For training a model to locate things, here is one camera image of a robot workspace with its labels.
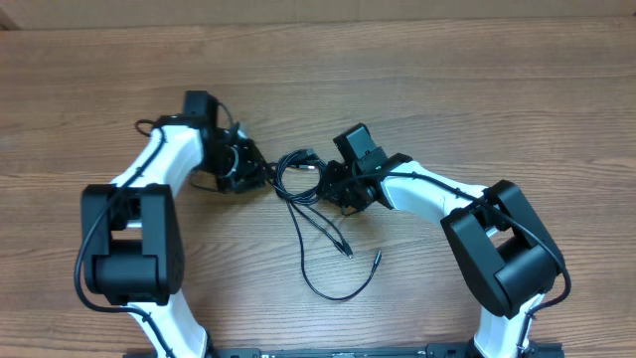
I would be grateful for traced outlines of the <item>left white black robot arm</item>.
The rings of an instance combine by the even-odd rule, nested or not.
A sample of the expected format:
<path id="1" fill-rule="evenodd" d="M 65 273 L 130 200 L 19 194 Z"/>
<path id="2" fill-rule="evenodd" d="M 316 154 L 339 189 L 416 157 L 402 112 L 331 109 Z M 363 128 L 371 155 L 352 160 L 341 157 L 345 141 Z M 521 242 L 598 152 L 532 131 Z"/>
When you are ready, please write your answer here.
<path id="1" fill-rule="evenodd" d="M 265 185 L 254 141 L 238 123 L 219 127 L 225 109 L 205 90 L 186 91 L 181 112 L 150 121 L 147 146 L 122 174 L 81 193 L 76 294 L 93 311 L 132 316 L 153 357 L 217 354 L 182 290 L 185 254 L 175 199 L 198 171 L 211 174 L 222 194 Z"/>

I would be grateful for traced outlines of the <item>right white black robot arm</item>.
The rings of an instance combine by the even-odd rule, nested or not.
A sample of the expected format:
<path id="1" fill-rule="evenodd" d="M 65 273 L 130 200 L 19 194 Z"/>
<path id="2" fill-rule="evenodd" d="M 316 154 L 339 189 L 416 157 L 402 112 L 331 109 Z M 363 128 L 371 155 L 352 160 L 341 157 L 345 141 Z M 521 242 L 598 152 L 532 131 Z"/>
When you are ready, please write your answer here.
<path id="1" fill-rule="evenodd" d="M 359 123 L 334 139 L 321 197 L 361 212 L 373 203 L 438 225 L 462 277 L 481 306 L 466 342 L 428 343 L 422 357 L 561 357 L 559 343 L 530 337 L 538 311 L 564 301 L 571 278 L 561 251 L 514 183 L 464 184 L 425 169 L 405 154 L 387 156 Z"/>

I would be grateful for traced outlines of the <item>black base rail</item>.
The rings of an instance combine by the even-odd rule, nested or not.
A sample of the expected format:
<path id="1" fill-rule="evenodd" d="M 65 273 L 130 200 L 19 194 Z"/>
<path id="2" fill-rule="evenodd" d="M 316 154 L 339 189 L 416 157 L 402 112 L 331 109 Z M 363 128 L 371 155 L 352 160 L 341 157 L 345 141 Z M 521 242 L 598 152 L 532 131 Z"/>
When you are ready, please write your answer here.
<path id="1" fill-rule="evenodd" d="M 165 357 L 157 353 L 130 351 L 122 357 Z M 368 349 L 300 349 L 269 350 L 256 348 L 215 349 L 204 357 L 212 358 L 468 358 L 482 357 L 472 343 L 430 343 L 425 347 L 394 347 Z M 565 357 L 560 343 L 538 344 L 531 342 L 529 350 L 522 355 L 529 358 L 563 358 Z"/>

